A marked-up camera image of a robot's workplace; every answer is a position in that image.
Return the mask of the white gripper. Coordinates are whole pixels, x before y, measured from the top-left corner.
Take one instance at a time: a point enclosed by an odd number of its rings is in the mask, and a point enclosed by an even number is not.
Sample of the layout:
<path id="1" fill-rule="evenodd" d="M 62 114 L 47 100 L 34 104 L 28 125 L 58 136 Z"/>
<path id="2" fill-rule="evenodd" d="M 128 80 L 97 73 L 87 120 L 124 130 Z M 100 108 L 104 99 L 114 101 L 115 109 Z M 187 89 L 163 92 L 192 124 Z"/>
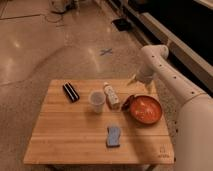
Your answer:
<path id="1" fill-rule="evenodd" d="M 134 74 L 126 84 L 127 86 L 137 82 L 137 80 L 141 83 L 145 84 L 145 88 L 147 89 L 148 93 L 152 92 L 152 80 L 154 78 L 154 71 L 149 68 L 148 66 L 141 66 L 136 75 Z"/>

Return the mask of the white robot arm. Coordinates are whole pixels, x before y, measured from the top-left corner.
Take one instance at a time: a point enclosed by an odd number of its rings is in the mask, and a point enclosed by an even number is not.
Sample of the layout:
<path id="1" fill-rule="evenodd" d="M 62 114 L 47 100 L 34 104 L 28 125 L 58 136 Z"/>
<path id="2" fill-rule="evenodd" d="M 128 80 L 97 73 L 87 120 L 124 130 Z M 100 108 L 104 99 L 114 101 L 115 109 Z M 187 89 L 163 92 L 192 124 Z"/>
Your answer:
<path id="1" fill-rule="evenodd" d="M 174 171 L 213 171 L 213 97 L 173 68 L 168 55 L 166 45 L 142 47 L 130 83 L 150 83 L 156 74 L 179 101 Z"/>

